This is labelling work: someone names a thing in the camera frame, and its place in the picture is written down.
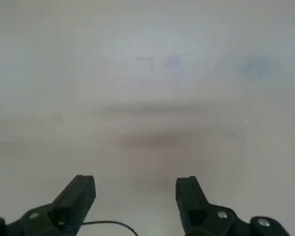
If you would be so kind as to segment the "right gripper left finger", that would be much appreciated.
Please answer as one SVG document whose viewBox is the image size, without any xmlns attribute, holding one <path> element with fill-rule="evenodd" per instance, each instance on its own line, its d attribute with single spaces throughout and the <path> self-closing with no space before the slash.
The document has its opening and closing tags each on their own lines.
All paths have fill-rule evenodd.
<svg viewBox="0 0 295 236">
<path fill-rule="evenodd" d="M 10 224 L 0 217 L 0 236 L 75 236 L 95 198 L 94 177 L 76 175 L 51 203 Z"/>
</svg>

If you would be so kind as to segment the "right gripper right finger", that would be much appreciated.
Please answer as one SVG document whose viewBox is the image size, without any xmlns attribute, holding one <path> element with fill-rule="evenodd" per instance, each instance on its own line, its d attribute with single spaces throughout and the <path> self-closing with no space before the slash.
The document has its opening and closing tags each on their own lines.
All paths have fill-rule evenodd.
<svg viewBox="0 0 295 236">
<path fill-rule="evenodd" d="M 288 236 L 276 220 L 266 216 L 239 219 L 230 208 L 210 204 L 195 176 L 176 180 L 176 202 L 186 236 Z"/>
</svg>

